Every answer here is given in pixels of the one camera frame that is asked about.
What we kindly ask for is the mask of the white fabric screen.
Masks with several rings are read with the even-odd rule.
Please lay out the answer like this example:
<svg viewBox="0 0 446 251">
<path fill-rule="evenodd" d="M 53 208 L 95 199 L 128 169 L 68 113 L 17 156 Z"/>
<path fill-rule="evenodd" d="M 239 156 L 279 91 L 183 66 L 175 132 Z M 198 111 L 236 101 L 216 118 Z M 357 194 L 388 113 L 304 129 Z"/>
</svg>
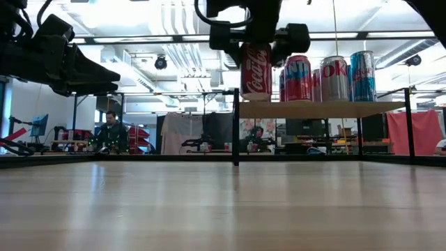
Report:
<svg viewBox="0 0 446 251">
<path fill-rule="evenodd" d="M 162 124 L 161 154 L 184 155 L 190 146 L 182 146 L 188 139 L 198 139 L 203 132 L 202 116 L 168 113 Z"/>
</svg>

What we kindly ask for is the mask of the red diagonal bar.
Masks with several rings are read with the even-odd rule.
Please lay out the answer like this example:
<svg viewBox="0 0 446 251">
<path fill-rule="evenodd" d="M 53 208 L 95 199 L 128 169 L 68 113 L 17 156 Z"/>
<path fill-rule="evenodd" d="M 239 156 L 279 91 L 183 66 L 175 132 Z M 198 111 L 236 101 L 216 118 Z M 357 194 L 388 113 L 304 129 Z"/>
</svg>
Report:
<svg viewBox="0 0 446 251">
<path fill-rule="evenodd" d="M 21 128 L 20 130 L 10 134 L 9 136 L 5 137 L 6 140 L 8 141 L 13 141 L 19 137 L 21 137 L 22 135 L 25 135 L 27 133 L 27 130 L 25 128 Z"/>
</svg>

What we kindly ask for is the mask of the black LED light bar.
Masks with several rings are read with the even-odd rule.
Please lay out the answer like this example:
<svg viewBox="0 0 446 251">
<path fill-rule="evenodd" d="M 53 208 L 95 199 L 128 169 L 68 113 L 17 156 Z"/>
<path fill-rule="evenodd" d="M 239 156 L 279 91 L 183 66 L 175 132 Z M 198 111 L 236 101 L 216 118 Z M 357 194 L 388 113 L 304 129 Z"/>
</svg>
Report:
<svg viewBox="0 0 446 251">
<path fill-rule="evenodd" d="M 432 31 L 360 31 L 310 33 L 311 41 L 333 40 L 421 40 L 436 39 Z M 78 36 L 73 43 L 80 45 L 143 45 L 168 43 L 207 43 L 209 34 L 174 34 L 154 36 Z"/>
</svg>

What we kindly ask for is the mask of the large silver air duct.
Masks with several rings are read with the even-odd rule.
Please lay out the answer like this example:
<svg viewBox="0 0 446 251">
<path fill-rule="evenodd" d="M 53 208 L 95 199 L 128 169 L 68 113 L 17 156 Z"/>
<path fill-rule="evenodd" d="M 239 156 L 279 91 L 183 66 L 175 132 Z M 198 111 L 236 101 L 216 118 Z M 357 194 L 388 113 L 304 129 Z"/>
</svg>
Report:
<svg viewBox="0 0 446 251">
<path fill-rule="evenodd" d="M 380 57 L 375 62 L 376 70 L 388 68 L 394 64 L 400 63 L 437 43 L 439 43 L 438 39 L 410 40 L 388 54 Z"/>
</svg>

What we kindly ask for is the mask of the black computer monitor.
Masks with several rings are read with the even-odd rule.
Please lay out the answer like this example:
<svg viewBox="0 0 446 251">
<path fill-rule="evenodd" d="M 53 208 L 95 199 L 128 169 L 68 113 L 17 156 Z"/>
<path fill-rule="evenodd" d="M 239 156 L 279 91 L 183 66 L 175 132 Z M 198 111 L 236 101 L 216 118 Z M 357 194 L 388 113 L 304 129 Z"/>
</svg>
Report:
<svg viewBox="0 0 446 251">
<path fill-rule="evenodd" d="M 293 136 L 325 136 L 325 124 L 318 119 L 286 119 L 286 134 Z"/>
</svg>

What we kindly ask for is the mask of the red storage bins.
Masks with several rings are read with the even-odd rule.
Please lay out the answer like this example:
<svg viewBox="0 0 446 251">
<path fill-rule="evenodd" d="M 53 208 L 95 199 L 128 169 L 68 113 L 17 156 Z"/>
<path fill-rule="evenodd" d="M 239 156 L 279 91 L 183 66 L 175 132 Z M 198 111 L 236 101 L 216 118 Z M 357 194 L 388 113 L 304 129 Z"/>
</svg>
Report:
<svg viewBox="0 0 446 251">
<path fill-rule="evenodd" d="M 131 154 L 144 155 L 149 154 L 151 150 L 151 144 L 149 142 L 149 133 L 143 128 L 132 125 L 128 130 L 129 136 L 129 150 Z"/>
</svg>

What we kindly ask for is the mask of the black aluminium table frame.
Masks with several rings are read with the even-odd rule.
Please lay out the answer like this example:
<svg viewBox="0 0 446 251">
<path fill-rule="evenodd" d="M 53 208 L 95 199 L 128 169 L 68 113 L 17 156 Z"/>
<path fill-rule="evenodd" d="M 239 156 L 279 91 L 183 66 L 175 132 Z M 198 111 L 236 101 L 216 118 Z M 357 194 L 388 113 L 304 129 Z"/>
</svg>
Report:
<svg viewBox="0 0 446 251">
<path fill-rule="evenodd" d="M 0 169 L 80 162 L 233 162 L 231 155 L 33 155 L 0 156 Z M 446 168 L 446 157 L 407 155 L 240 155 L 236 162 L 364 161 Z"/>
</svg>

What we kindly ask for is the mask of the wooden shelf with black frame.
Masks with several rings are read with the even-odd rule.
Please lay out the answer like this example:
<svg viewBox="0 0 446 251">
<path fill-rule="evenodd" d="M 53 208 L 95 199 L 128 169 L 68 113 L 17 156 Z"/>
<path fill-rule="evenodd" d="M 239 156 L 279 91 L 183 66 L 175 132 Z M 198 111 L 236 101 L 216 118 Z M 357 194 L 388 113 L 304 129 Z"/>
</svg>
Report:
<svg viewBox="0 0 446 251">
<path fill-rule="evenodd" d="M 239 90 L 234 91 L 233 101 L 233 132 L 232 157 L 233 164 L 238 166 L 237 157 L 240 156 L 240 119 L 357 119 L 358 154 L 370 155 L 363 151 L 362 118 L 374 114 L 384 114 L 398 108 L 406 110 L 408 131 L 408 147 L 410 157 L 415 157 L 412 114 L 410 106 L 410 88 L 400 88 L 387 92 L 404 93 L 403 102 L 240 102 Z"/>
</svg>

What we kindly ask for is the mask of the silver flexible air duct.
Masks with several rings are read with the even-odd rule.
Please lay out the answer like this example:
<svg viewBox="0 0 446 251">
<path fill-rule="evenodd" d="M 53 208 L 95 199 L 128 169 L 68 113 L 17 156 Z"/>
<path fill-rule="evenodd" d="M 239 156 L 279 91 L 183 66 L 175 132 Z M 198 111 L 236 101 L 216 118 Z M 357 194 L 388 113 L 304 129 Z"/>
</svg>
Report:
<svg viewBox="0 0 446 251">
<path fill-rule="evenodd" d="M 218 54 L 220 59 L 220 70 L 232 71 L 239 69 L 236 62 L 232 59 L 232 57 L 229 54 L 227 54 L 223 50 L 220 50 Z"/>
</svg>

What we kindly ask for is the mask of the black standing desk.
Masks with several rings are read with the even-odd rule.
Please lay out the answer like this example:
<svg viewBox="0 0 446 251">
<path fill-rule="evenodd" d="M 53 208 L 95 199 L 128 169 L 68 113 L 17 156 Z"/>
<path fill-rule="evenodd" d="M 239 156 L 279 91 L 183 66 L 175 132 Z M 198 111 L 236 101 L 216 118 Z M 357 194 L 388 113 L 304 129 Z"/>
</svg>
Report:
<svg viewBox="0 0 446 251">
<path fill-rule="evenodd" d="M 284 152 L 287 155 L 306 155 L 310 148 L 328 153 L 331 147 L 332 141 L 325 137 L 290 136 L 284 142 Z"/>
</svg>

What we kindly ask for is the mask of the small wooden desk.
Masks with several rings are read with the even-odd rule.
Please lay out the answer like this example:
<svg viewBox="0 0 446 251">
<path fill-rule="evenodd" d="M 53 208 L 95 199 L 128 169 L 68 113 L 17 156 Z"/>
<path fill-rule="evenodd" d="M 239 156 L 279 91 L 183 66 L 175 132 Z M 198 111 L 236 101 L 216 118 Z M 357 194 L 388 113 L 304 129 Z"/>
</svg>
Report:
<svg viewBox="0 0 446 251">
<path fill-rule="evenodd" d="M 49 149 L 53 152 L 86 152 L 88 142 L 82 140 L 55 140 L 52 141 Z"/>
</svg>

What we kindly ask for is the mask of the red Coca-Cola can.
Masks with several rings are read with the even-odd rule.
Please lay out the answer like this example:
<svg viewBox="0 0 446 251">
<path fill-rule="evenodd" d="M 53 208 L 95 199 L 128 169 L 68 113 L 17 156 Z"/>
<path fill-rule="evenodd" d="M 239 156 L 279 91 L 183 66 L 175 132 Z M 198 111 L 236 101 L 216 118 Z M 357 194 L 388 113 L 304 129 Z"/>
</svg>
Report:
<svg viewBox="0 0 446 251">
<path fill-rule="evenodd" d="M 271 46 L 245 42 L 241 52 L 241 96 L 248 101 L 269 102 L 272 95 Z"/>
</svg>

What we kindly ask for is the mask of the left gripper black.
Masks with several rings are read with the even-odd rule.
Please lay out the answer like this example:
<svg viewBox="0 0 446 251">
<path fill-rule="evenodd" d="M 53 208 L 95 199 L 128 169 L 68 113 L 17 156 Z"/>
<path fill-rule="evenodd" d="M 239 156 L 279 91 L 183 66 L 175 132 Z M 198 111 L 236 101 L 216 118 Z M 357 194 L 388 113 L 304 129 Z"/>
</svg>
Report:
<svg viewBox="0 0 446 251">
<path fill-rule="evenodd" d="M 121 76 L 87 58 L 78 45 L 60 36 L 45 36 L 27 46 L 0 42 L 0 76 L 50 86 L 69 97 L 116 91 Z"/>
</svg>

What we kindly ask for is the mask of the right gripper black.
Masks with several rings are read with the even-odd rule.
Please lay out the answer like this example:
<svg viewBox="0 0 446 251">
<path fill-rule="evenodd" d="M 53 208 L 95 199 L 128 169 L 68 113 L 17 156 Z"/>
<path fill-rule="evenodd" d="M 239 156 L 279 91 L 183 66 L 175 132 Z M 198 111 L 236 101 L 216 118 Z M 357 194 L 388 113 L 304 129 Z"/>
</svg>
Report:
<svg viewBox="0 0 446 251">
<path fill-rule="evenodd" d="M 251 21 L 243 32 L 229 27 L 230 22 L 217 22 L 210 26 L 209 47 L 222 50 L 234 63 L 240 65 L 240 47 L 238 42 L 271 43 L 272 66 L 280 66 L 292 53 L 305 53 L 311 40 L 306 24 L 287 24 L 276 30 L 282 0 L 229 0 L 230 7 L 247 8 Z"/>
</svg>

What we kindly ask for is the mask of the black partition panel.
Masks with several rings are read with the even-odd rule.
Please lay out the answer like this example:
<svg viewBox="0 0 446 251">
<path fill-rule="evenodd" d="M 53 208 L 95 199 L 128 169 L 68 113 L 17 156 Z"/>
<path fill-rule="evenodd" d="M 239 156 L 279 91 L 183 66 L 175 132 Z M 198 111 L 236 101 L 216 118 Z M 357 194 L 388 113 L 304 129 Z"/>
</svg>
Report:
<svg viewBox="0 0 446 251">
<path fill-rule="evenodd" d="M 385 138 L 383 114 L 362 118 L 362 137 L 366 142 L 380 141 Z"/>
</svg>

